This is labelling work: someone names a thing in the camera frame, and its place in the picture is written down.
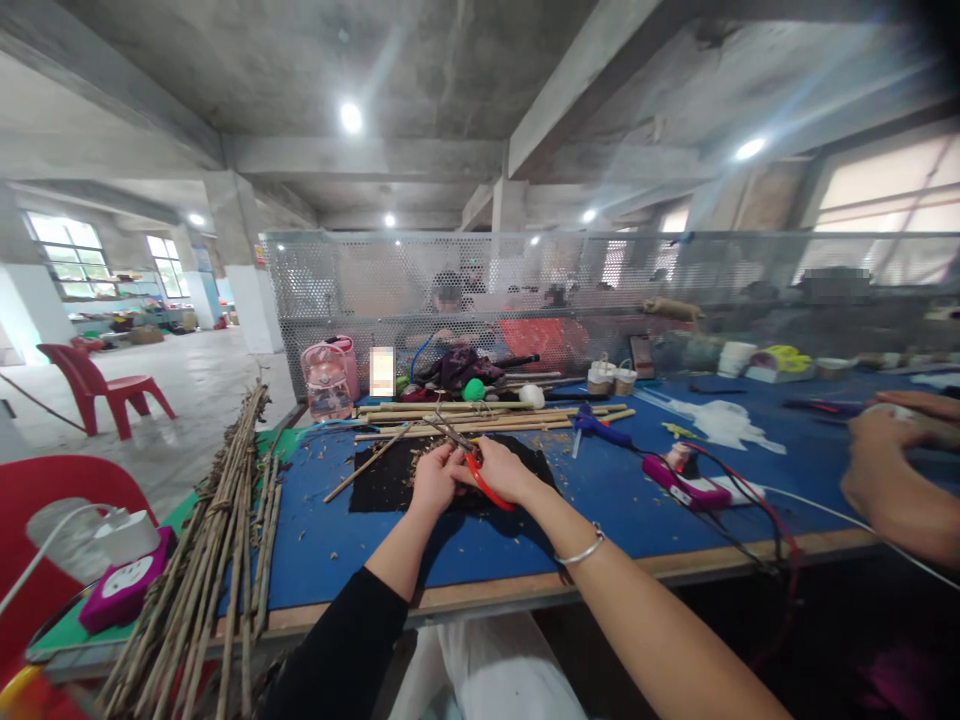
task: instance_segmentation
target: bundle of sticks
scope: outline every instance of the bundle of sticks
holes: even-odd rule
[[[104,684],[98,703],[106,718],[159,720],[190,718],[197,709],[206,651],[213,634],[220,588],[232,563],[223,663],[216,716],[227,717],[234,643],[241,653],[241,715],[253,716],[250,655],[266,625],[270,561],[276,537],[282,486],[279,457],[267,454],[256,521],[256,424],[270,401],[257,381],[244,399],[237,422],[224,435],[224,447],[197,488],[199,500],[180,534],[163,575],[151,586],[133,633]],[[260,561],[251,585],[251,543],[260,544]]]
[[[394,407],[408,405],[409,410]],[[363,422],[380,426],[379,433],[357,435],[358,441],[383,440],[405,430],[406,437],[433,437],[442,433],[429,425],[414,425],[402,429],[399,424],[416,422],[430,417],[438,408],[432,403],[384,403],[379,406],[357,408],[357,416]],[[439,411],[450,421],[457,432],[520,432],[523,430],[561,430],[573,427],[573,416],[579,407],[544,408],[534,410],[531,403],[443,403]],[[626,405],[595,405],[595,415],[604,422],[613,422],[636,414]]]

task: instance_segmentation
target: smartphone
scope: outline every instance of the smartphone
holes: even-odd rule
[[[637,380],[653,380],[657,376],[653,367],[650,336],[647,333],[630,336],[630,354],[633,356],[633,366],[637,370]]]
[[[370,397],[393,397],[396,392],[397,358],[394,348],[370,348]]]

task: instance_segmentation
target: concrete ceiling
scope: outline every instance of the concrete ceiling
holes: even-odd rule
[[[60,0],[217,130],[504,140],[595,0]]]
[[[233,168],[272,228],[454,229],[503,176],[528,228],[635,219],[757,134],[775,159],[947,99],[888,4],[5,0],[0,177],[182,217]]]

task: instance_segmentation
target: ceiling light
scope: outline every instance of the ceiling light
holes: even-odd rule
[[[763,150],[764,146],[767,144],[767,141],[763,138],[754,138],[748,143],[744,143],[740,146],[740,149],[737,150],[737,154],[734,157],[737,160],[749,160],[758,152]]]
[[[344,129],[351,135],[355,135],[363,129],[363,115],[360,114],[360,108],[353,103],[344,103],[340,106],[340,122]]]

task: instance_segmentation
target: hand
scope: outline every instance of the hand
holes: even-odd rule
[[[851,420],[850,433],[854,442],[901,448],[921,443],[926,433],[920,426],[906,418],[897,419],[894,412],[890,408],[867,410]]]
[[[911,410],[940,418],[954,425],[960,425],[960,400],[933,395],[931,393],[901,390],[897,392],[880,392],[874,403],[888,402],[900,405]]]
[[[453,443],[447,443],[431,450],[417,461],[417,472],[413,476],[413,500],[410,510],[424,512],[434,520],[450,507],[457,494],[454,480],[455,470],[465,470],[461,466],[463,450],[453,449]]]
[[[477,444],[483,454],[480,474],[484,482],[507,502],[523,505],[530,490],[542,485],[540,479],[520,462],[520,458],[496,440],[481,437]],[[466,485],[477,487],[469,468],[455,468],[453,477]]]

